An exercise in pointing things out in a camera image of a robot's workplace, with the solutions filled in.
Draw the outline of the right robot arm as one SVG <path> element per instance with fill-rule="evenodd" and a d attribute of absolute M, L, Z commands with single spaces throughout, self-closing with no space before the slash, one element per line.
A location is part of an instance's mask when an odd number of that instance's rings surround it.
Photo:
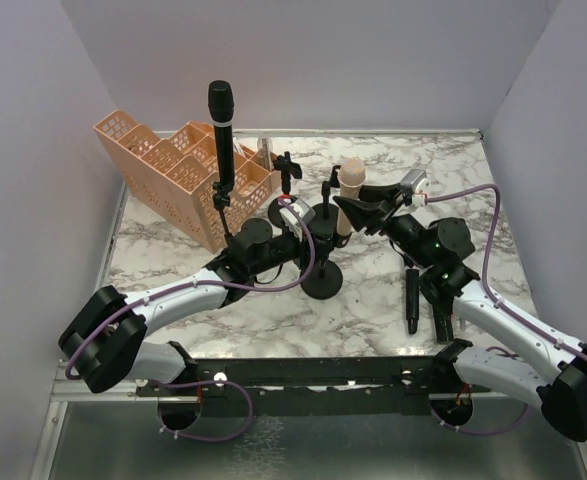
<path fill-rule="evenodd" d="M 389 196 L 367 187 L 357 199 L 335 199 L 353 229 L 385 236 L 422 269 L 419 288 L 434 310 L 455 315 L 488 333 L 516 354 L 497 358 L 461 345 L 450 359 L 464 383 L 487 387 L 539 410 L 557 432 L 587 440 L 587 342 L 528 314 L 499 295 L 465 260 L 475 250 L 466 222 L 446 217 L 423 226 L 398 214 L 404 193 Z"/>

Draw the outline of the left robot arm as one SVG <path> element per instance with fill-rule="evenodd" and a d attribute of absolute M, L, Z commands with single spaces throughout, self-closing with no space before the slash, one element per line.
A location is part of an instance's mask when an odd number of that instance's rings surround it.
<path fill-rule="evenodd" d="M 301 281 L 333 249 L 331 239 L 306 226 L 274 235 L 261 218 L 244 222 L 213 260 L 195 274 L 164 287 L 121 293 L 108 285 L 96 290 L 58 340 L 68 364 L 65 376 L 103 393 L 124 379 L 171 383 L 189 360 L 176 346 L 154 348 L 150 334 L 187 316 L 224 308 L 249 292 L 268 292 L 258 276 L 288 262 Z"/>

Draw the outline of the black round-base stand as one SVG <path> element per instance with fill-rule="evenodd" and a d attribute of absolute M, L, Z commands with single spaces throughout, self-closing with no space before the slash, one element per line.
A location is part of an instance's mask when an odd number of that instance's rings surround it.
<path fill-rule="evenodd" d="M 299 180 L 302 178 L 303 173 L 302 167 L 298 163 L 292 161 L 289 151 L 285 151 L 283 155 L 277 156 L 277 158 L 273 161 L 273 168 L 275 171 L 280 173 L 282 194 L 270 202 L 267 210 L 267 216 L 273 226 L 279 229 L 283 229 L 284 220 L 280 215 L 281 206 L 279 204 L 279 200 L 289 199 L 292 197 L 291 179 Z"/>
<path fill-rule="evenodd" d="M 337 295 L 342 285 L 342 270 L 329 256 L 327 260 L 313 265 L 309 275 L 301 283 L 301 288 L 313 299 L 327 300 Z"/>
<path fill-rule="evenodd" d="M 339 208 L 330 202 L 331 190 L 340 186 L 338 181 L 339 165 L 334 165 L 328 180 L 321 184 L 322 201 L 313 206 L 315 216 L 308 224 L 311 234 L 325 241 L 331 241 L 334 246 L 340 243 L 337 233 L 337 220 Z"/>

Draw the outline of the black tripod mic stand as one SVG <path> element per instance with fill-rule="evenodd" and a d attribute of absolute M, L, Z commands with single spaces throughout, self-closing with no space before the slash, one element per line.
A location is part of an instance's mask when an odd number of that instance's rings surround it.
<path fill-rule="evenodd" d="M 230 182 L 214 182 L 213 183 L 213 190 L 214 194 L 212 197 L 213 205 L 215 210 L 219 213 L 220 220 L 222 223 L 223 231 L 224 231 L 224 240 L 227 245 L 232 242 L 233 235 L 229 229 L 229 225 L 225 215 L 225 209 L 230 206 L 231 199 L 230 193 L 234 189 L 234 181 L 231 180 Z"/>

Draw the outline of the black slim microphone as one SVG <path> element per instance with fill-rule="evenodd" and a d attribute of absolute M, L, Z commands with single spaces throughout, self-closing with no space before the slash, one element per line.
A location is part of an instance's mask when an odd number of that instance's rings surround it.
<path fill-rule="evenodd" d="M 419 270 L 417 268 L 405 269 L 405 318 L 410 335 L 418 331 L 419 323 Z"/>

